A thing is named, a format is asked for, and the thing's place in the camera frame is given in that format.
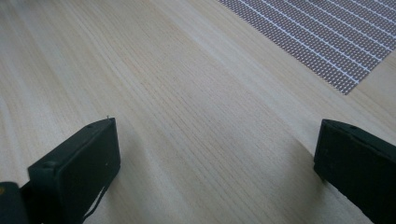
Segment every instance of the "wooden table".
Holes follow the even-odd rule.
[[[313,154],[325,118],[396,144],[395,73],[342,95],[216,0],[0,1],[0,180],[109,115],[121,170],[86,223],[370,223]]]

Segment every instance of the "textured mat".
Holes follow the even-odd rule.
[[[219,0],[348,94],[396,47],[395,0]]]

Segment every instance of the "striped mat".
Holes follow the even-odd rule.
[[[395,0],[219,0],[348,94],[396,47]]]

